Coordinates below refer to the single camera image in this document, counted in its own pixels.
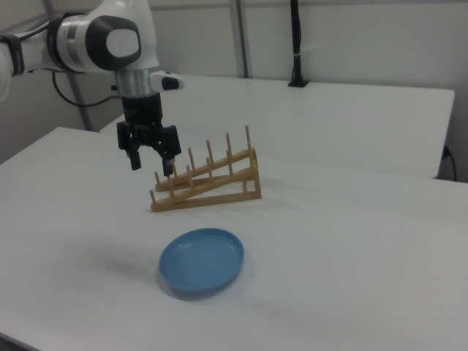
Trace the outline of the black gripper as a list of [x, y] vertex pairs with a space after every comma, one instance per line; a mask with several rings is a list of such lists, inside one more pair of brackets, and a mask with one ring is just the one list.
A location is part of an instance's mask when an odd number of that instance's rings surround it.
[[181, 154], [175, 126], [162, 126], [160, 93], [147, 97], [124, 97], [124, 121], [117, 123], [118, 147], [129, 157], [132, 170], [141, 168], [139, 147], [151, 146], [162, 158], [164, 176], [173, 174], [175, 157]]

